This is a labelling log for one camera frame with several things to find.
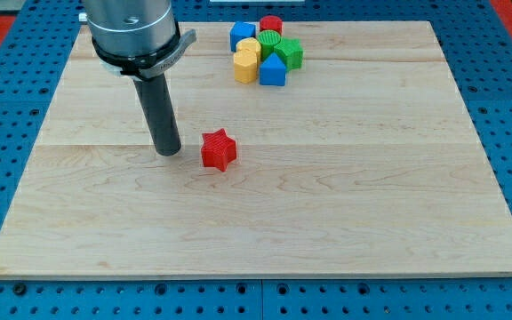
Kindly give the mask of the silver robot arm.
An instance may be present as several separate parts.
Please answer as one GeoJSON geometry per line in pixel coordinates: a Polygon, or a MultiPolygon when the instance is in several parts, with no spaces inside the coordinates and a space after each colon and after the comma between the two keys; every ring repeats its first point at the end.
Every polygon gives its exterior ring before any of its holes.
{"type": "Polygon", "coordinates": [[[133,81],[156,152],[172,156],[180,135],[165,72],[196,41],[182,33],[170,0],[84,0],[86,24],[100,63],[133,81]]]}

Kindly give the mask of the black and grey tool clamp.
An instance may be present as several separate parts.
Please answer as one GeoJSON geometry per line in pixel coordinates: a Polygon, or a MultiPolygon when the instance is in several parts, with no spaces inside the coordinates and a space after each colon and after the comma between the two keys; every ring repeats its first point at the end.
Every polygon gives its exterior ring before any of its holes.
{"type": "Polygon", "coordinates": [[[196,41],[196,31],[190,29],[183,35],[179,23],[175,23],[176,34],[157,51],[141,55],[125,57],[106,52],[97,40],[92,37],[92,45],[100,62],[106,70],[116,76],[129,76],[136,81],[150,81],[162,76],[184,55],[187,48],[196,41]]]}

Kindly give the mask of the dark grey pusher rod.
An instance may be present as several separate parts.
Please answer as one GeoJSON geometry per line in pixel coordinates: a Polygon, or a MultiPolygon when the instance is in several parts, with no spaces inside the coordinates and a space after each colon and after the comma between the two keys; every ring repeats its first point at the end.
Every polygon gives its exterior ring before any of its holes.
{"type": "Polygon", "coordinates": [[[175,155],[181,149],[181,142],[165,76],[133,83],[156,152],[161,156],[175,155]]]}

